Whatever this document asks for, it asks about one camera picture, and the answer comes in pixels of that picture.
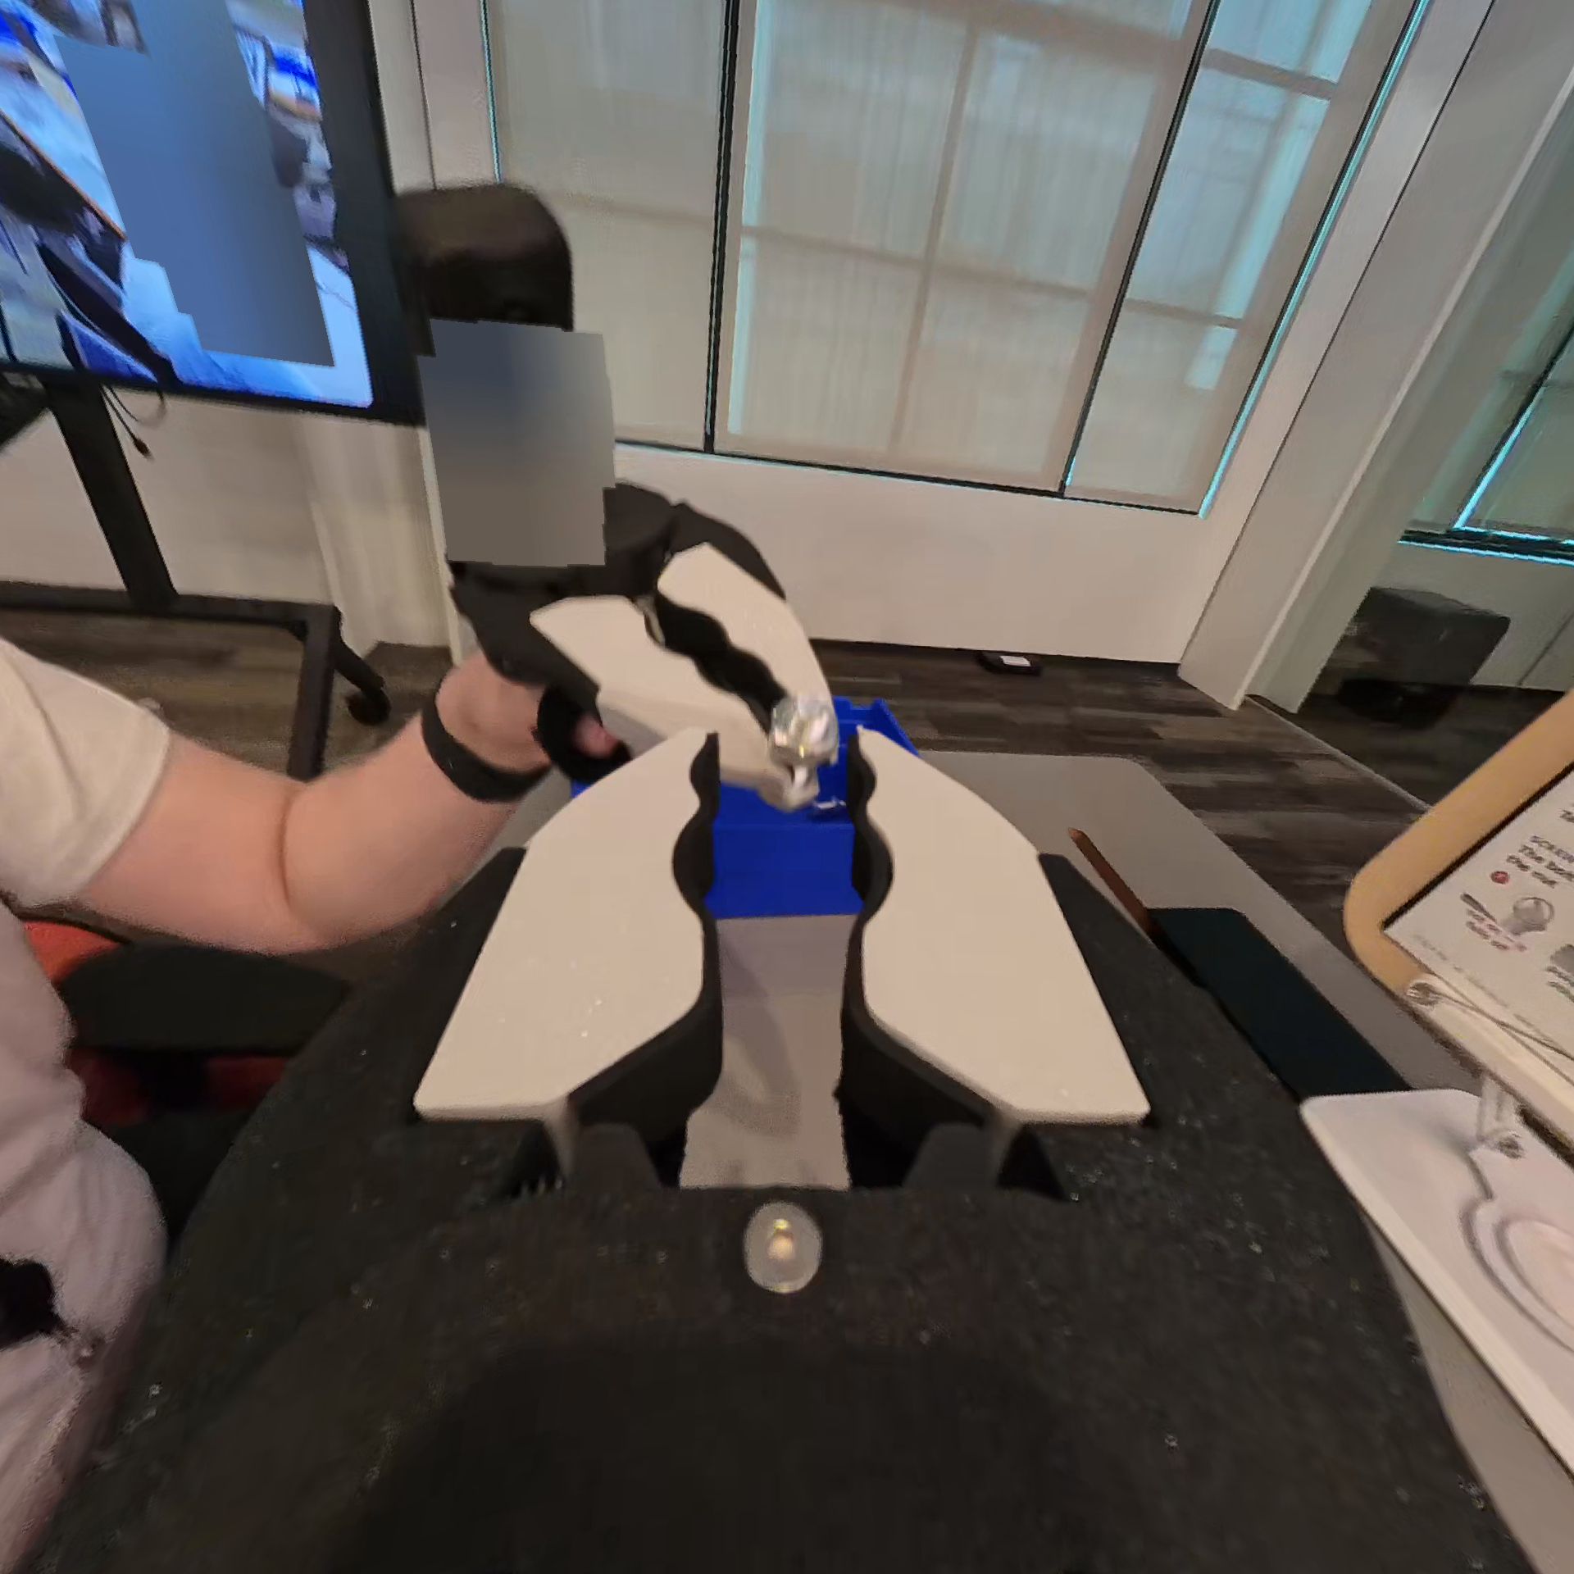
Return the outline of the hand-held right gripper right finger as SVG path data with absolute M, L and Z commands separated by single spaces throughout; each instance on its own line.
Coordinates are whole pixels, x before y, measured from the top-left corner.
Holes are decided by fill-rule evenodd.
M 900 1187 L 960 1129 L 1000 1166 L 1031 1129 L 1140 1129 L 1151 1100 L 1035 844 L 973 789 L 859 729 L 844 1140 Z

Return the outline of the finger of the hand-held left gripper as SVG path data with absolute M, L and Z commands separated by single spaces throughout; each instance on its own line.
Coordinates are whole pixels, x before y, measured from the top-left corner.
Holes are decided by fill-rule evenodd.
M 557 600 L 531 613 L 529 630 L 556 660 L 548 688 L 638 756 L 689 731 L 717 735 L 726 754 L 745 743 L 745 703 L 662 645 L 636 602 Z
M 709 724 L 833 735 L 835 699 L 782 583 L 752 542 L 659 542 L 655 621 L 675 658 L 657 686 L 662 729 Z

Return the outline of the silver hex bolt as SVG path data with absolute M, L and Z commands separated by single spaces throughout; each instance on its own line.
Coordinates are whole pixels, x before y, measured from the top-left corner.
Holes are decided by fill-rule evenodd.
M 818 802 L 820 776 L 837 765 L 840 720 L 831 696 L 786 696 L 771 716 L 767 754 L 780 776 L 777 806 L 788 814 Z

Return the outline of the blue plastic bin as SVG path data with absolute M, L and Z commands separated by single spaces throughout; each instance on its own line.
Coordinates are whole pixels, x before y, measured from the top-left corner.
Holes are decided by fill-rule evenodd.
M 850 767 L 857 743 L 908 748 L 889 709 L 846 707 L 837 765 L 820 774 L 818 802 L 788 814 L 767 735 L 745 718 L 745 743 L 728 754 L 717 735 L 689 731 L 644 757 L 629 746 L 599 759 L 578 748 L 585 716 L 557 692 L 542 703 L 544 746 L 587 797 L 531 844 L 505 917 L 526 898 L 556 911 L 567 939 L 634 956 L 651 941 L 657 960 L 700 967 L 717 943 L 717 919 L 855 915 L 855 827 Z

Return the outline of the person's left forearm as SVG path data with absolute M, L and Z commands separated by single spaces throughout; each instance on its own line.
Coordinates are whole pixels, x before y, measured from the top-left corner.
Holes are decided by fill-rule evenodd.
M 72 904 L 229 950 L 336 950 L 437 909 L 512 814 L 464 795 L 415 722 L 312 782 L 175 737 L 147 806 Z

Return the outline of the person's left hand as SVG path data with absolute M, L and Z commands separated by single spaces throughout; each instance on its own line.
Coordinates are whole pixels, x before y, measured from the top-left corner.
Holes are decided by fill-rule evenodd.
M 503 677 L 482 654 L 451 668 L 437 690 L 449 731 L 484 759 L 514 772 L 552 761 L 541 729 L 546 690 Z

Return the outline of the black wristwatch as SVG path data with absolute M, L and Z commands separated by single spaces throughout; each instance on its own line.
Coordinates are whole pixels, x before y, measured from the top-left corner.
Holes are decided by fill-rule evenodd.
M 421 737 L 437 771 L 469 801 L 481 804 L 514 804 L 529 797 L 556 771 L 552 761 L 529 772 L 514 772 L 484 759 L 454 737 L 441 716 L 441 692 L 436 690 L 421 709 Z

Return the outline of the large window with blinds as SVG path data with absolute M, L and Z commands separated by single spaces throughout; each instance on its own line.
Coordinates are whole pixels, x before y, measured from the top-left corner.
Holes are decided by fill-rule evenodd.
M 481 12 L 623 443 L 1193 516 L 1425 4 Z

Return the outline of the orange cloth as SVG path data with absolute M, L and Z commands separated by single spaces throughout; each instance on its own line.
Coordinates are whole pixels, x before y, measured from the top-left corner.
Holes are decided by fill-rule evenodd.
M 68 919 L 25 917 L 23 924 L 51 984 L 128 943 Z M 85 1084 L 89 1121 L 100 1129 L 121 1129 L 183 1112 L 248 1114 L 278 1085 L 289 1061 L 286 1055 L 72 1050 L 68 1063 Z

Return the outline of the black screen stand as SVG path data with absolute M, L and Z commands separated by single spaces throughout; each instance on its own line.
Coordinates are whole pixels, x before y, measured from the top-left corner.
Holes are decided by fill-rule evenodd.
M 355 722 L 370 728 L 391 720 L 392 701 L 385 679 L 346 641 L 338 606 L 201 596 L 177 587 L 117 437 L 113 405 L 100 383 L 40 381 L 8 371 L 5 403 L 29 407 L 35 416 L 51 413 L 123 583 L 121 589 L 104 589 L 8 579 L 3 581 L 5 611 L 286 632 L 303 647 L 288 757 L 288 774 L 299 782 L 318 778 L 325 769 L 336 681 L 346 681 L 353 690 L 348 711 Z

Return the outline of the instruction poster board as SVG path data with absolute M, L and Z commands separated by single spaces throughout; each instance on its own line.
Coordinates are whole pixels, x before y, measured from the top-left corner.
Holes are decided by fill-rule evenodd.
M 1462 1067 L 1571 1149 L 1573 696 L 1358 874 L 1344 934 Z

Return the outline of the white board stand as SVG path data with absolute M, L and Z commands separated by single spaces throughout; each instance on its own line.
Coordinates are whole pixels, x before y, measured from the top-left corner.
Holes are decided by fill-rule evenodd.
M 1571 1052 L 1434 975 L 1402 999 L 1479 1089 L 1316 1097 L 1305 1127 L 1380 1241 L 1571 1471 Z

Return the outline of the dark storage box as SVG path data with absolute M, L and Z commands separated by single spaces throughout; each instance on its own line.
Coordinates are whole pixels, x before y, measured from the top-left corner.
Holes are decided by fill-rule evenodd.
M 1311 694 L 1423 731 L 1447 716 L 1511 628 L 1504 613 L 1427 589 L 1374 587 Z

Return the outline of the glass partition window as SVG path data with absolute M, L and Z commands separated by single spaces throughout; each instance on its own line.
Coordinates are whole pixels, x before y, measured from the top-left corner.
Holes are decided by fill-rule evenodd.
M 1408 546 L 1571 563 L 1573 259 L 1554 274 L 1436 469 Z

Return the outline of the wall screen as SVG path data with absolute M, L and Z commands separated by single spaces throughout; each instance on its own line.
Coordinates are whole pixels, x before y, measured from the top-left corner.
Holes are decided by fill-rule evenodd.
M 5 373 L 417 426 L 366 4 L 3 4 Z

